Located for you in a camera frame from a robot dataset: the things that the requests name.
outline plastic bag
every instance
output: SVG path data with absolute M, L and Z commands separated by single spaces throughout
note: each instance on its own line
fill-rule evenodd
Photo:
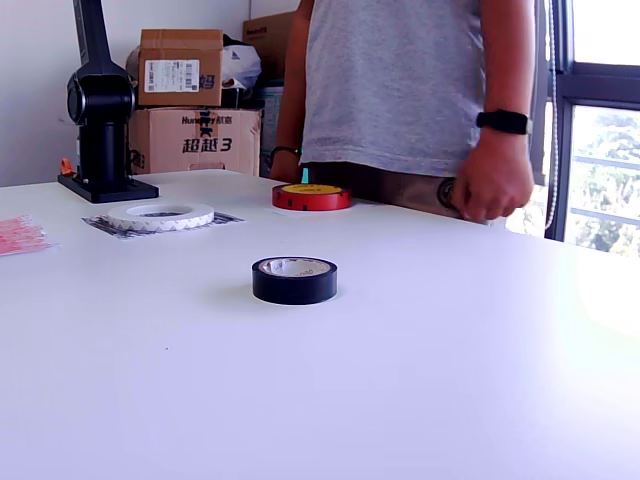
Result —
M 262 73 L 256 49 L 249 45 L 230 45 L 222 52 L 222 85 L 224 88 L 253 88 Z

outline black wristband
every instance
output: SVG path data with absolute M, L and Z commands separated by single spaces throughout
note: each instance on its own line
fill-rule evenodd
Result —
M 513 135 L 528 135 L 531 134 L 532 129 L 529 117 L 507 110 L 480 113 L 476 120 L 476 126 L 478 128 L 489 127 L 493 130 Z
M 271 150 L 271 155 L 269 155 L 269 168 L 273 167 L 273 159 L 276 157 L 276 153 L 278 152 L 289 152 L 293 153 L 295 156 L 300 158 L 302 156 L 302 150 L 299 148 L 293 147 L 276 147 Z

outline pink object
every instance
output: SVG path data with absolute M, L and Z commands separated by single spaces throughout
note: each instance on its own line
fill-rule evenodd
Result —
M 0 256 L 45 250 L 52 246 L 46 237 L 31 217 L 0 220 Z

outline window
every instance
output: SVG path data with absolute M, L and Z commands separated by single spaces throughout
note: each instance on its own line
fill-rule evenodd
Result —
M 545 236 L 640 258 L 640 1 L 545 2 L 559 125 L 557 184 L 548 177 L 558 205 Z
M 638 0 L 574 0 L 575 60 L 640 65 Z
M 640 258 L 640 113 L 575 108 L 566 241 Z

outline brown cardboard box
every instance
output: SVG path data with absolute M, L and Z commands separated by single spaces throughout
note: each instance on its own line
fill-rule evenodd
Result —
M 143 30 L 138 104 L 220 106 L 222 37 L 220 30 Z
M 260 126 L 253 110 L 138 110 L 129 122 L 133 173 L 226 169 L 258 176 Z
M 295 12 L 244 22 L 242 41 L 255 47 L 262 60 L 262 80 L 284 79 L 289 33 Z

